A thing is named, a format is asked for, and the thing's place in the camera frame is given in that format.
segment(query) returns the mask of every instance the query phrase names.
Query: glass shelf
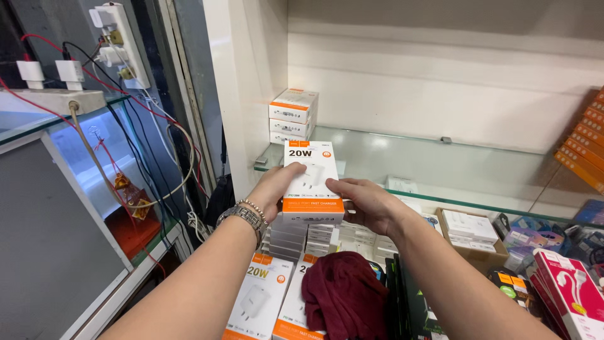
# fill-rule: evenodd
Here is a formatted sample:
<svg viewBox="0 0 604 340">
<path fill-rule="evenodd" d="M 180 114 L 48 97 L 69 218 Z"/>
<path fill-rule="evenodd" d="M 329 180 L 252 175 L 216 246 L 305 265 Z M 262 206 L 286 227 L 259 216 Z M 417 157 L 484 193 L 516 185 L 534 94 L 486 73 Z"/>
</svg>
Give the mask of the glass shelf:
<svg viewBox="0 0 604 340">
<path fill-rule="evenodd" d="M 130 96 L 106 96 L 107 105 L 123 102 Z M 25 137 L 36 131 L 49 128 L 63 120 L 51 113 L 14 113 L 0 111 L 0 145 Z"/>
<path fill-rule="evenodd" d="M 345 162 L 344 177 L 382 185 L 388 174 L 414 181 L 417 193 L 388 191 L 422 207 L 463 206 L 490 217 L 503 212 L 598 226 L 573 218 L 587 199 L 602 196 L 550 154 L 325 126 L 317 126 L 310 139 L 332 142 L 335 159 Z M 270 144 L 262 156 L 268 161 L 256 163 L 255 170 L 283 164 L 283 145 Z"/>
</svg>

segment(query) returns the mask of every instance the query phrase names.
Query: red fabric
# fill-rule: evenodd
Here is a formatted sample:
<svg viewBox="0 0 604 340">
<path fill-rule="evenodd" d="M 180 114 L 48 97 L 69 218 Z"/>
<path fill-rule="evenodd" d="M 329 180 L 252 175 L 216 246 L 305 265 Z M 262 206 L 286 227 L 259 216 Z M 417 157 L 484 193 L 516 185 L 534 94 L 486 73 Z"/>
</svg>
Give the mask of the red fabric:
<svg viewBox="0 0 604 340">
<path fill-rule="evenodd" d="M 388 339 L 387 296 L 367 260 L 355 252 L 320 257 L 302 279 L 306 325 L 327 331 L 326 340 Z"/>
</svg>

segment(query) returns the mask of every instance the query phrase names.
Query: wristwatch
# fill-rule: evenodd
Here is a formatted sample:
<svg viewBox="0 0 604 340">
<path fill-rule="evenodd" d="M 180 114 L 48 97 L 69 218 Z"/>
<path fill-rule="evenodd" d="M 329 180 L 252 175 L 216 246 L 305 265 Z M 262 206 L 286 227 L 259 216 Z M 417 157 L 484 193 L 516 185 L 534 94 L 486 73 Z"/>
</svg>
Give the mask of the wristwatch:
<svg viewBox="0 0 604 340">
<path fill-rule="evenodd" d="M 260 229 L 264 223 L 260 219 L 260 217 L 258 217 L 258 215 L 256 215 L 252 210 L 243 206 L 234 206 L 232 208 L 229 208 L 218 217 L 218 220 L 216 221 L 216 227 L 218 227 L 222 223 L 222 221 L 224 221 L 225 218 L 233 215 L 241 217 L 247 223 L 249 223 L 252 228 L 254 228 L 254 230 L 256 231 L 257 239 L 256 249 L 258 249 L 258 247 L 260 247 Z"/>
</svg>

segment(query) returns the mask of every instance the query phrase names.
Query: gray panel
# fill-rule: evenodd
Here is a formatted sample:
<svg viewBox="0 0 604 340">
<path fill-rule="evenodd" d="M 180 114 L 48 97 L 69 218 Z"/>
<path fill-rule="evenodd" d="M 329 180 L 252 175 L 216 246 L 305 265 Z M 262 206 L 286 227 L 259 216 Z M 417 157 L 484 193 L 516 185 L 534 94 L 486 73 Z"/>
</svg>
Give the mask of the gray panel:
<svg viewBox="0 0 604 340">
<path fill-rule="evenodd" d="M 58 339 L 125 266 L 40 140 L 0 155 L 0 339 Z"/>
</svg>

